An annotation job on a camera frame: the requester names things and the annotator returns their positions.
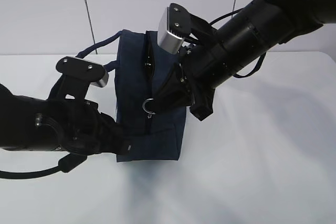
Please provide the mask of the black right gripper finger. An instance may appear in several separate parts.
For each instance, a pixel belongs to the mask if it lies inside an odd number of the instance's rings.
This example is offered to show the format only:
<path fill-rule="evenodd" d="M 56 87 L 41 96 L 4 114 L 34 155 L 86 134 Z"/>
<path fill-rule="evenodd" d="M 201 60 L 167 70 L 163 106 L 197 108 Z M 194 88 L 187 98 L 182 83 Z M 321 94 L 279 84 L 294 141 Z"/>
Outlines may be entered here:
<path fill-rule="evenodd" d="M 179 64 L 174 63 L 163 84 L 155 92 L 153 109 L 176 109 L 191 105 L 191 94 Z"/>
<path fill-rule="evenodd" d="M 157 91 L 157 113 L 165 113 L 191 104 L 192 93 L 186 87 L 164 87 Z"/>

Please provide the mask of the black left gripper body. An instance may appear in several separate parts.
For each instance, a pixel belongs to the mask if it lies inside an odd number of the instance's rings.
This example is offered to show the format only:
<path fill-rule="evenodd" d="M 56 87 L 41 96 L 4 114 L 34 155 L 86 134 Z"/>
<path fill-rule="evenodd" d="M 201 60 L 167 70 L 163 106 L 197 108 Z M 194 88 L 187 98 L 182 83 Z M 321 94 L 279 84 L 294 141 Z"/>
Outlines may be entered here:
<path fill-rule="evenodd" d="M 86 109 L 93 113 L 93 140 L 95 143 L 94 154 L 112 153 L 128 155 L 132 144 L 125 135 L 121 124 L 113 117 L 98 110 L 98 104 L 85 100 Z"/>

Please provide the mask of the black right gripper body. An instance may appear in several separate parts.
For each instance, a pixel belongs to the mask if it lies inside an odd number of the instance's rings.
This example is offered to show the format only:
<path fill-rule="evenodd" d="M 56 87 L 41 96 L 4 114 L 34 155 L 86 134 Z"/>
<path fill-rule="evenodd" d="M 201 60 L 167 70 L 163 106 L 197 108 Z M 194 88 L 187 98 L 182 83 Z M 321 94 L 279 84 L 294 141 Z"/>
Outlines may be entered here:
<path fill-rule="evenodd" d="M 221 44 L 182 46 L 178 60 L 191 91 L 190 112 L 200 121 L 213 114 L 215 89 L 235 75 Z"/>

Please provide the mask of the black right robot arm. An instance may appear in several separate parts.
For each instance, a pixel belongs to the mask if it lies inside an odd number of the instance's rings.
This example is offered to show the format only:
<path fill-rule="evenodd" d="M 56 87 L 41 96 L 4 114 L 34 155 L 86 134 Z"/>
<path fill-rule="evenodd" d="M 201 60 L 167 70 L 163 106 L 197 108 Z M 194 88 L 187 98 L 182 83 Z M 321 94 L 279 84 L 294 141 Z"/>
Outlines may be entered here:
<path fill-rule="evenodd" d="M 172 3 L 157 43 L 178 55 L 166 80 L 143 109 L 159 114 L 189 107 L 199 120 L 213 113 L 215 89 L 277 44 L 335 23 L 335 0 L 252 0 L 221 28 Z"/>

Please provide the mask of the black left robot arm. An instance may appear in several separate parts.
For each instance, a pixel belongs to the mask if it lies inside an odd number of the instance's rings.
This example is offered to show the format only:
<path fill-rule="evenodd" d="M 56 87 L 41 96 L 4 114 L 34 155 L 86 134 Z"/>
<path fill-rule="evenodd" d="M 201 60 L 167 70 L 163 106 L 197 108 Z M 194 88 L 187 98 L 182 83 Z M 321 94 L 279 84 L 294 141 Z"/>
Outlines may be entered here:
<path fill-rule="evenodd" d="M 35 99 L 1 86 L 1 148 L 6 151 L 66 151 L 89 156 L 126 155 L 131 143 L 120 124 L 79 99 Z"/>

